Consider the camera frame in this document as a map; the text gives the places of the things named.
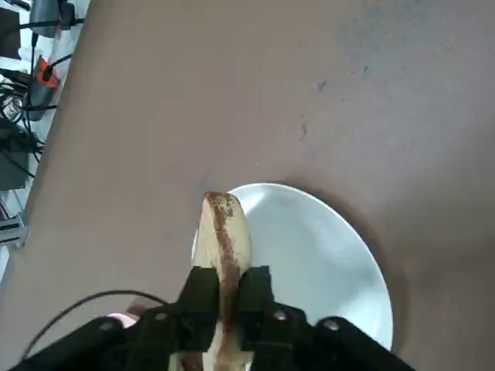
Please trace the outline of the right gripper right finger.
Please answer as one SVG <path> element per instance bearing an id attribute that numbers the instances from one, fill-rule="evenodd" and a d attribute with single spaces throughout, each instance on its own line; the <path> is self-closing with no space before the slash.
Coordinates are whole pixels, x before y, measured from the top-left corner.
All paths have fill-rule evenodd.
<path id="1" fill-rule="evenodd" d="M 303 310 L 275 301 L 269 267 L 242 276 L 235 301 L 241 350 L 251 370 L 410 370 L 411 367 L 345 318 L 310 325 Z"/>

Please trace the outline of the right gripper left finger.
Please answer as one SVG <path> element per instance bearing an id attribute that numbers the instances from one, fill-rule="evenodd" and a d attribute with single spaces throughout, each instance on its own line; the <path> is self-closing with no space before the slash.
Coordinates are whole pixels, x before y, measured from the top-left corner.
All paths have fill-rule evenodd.
<path id="1" fill-rule="evenodd" d="M 219 317 L 219 279 L 193 267 L 176 302 L 161 301 L 138 321 L 95 318 L 45 349 L 28 345 L 16 370 L 167 370 L 170 357 L 209 349 Z"/>

